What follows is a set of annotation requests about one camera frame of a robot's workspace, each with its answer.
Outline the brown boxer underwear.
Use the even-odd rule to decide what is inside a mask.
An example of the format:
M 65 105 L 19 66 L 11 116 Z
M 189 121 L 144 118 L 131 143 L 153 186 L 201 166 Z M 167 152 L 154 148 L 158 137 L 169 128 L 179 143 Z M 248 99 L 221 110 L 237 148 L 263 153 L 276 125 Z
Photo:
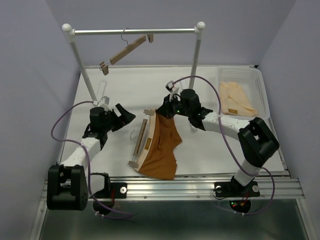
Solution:
M 154 117 L 155 126 L 148 153 L 137 171 L 150 178 L 173 180 L 177 170 L 174 149 L 183 141 L 173 118 L 167 119 L 157 112 Z

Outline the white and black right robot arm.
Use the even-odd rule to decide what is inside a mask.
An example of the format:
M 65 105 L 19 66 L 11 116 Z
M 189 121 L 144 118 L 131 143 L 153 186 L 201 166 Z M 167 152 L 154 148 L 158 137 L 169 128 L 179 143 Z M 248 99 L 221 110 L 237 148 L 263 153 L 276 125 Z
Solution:
M 220 133 L 224 141 L 230 137 L 240 143 L 244 160 L 238 164 L 239 170 L 230 182 L 231 192 L 235 195 L 242 195 L 248 190 L 248 184 L 280 147 L 262 118 L 243 120 L 220 116 L 212 109 L 203 107 L 192 89 L 183 90 L 178 96 L 173 93 L 167 95 L 156 112 L 167 119 L 175 115 L 187 117 L 197 129 Z

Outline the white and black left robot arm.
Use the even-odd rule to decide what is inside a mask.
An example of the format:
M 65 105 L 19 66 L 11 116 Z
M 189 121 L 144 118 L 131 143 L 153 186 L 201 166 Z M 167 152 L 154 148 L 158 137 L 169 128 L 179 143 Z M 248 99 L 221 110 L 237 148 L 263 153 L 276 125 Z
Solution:
M 78 147 L 61 164 L 52 165 L 48 170 L 47 207 L 50 210 L 82 211 L 89 198 L 95 199 L 91 186 L 91 160 L 103 149 L 108 132 L 118 131 L 135 119 L 135 115 L 120 104 L 115 106 L 117 115 L 107 105 L 90 109 L 89 119 Z

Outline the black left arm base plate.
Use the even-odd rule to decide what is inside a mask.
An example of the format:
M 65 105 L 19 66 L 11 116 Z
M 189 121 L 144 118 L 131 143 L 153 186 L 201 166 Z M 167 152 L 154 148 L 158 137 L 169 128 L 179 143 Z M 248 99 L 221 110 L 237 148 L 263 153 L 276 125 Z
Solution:
M 105 183 L 102 190 L 96 192 L 97 199 L 126 199 L 128 185 L 126 182 Z

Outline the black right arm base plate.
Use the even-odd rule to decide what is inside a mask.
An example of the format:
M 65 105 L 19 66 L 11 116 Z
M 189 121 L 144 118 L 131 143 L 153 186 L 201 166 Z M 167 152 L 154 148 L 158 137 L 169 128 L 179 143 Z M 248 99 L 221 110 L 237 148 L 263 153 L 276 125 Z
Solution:
M 242 198 L 259 197 L 260 189 L 256 181 L 251 181 L 248 185 L 242 186 L 237 182 L 219 181 L 214 183 L 215 195 L 217 198 Z

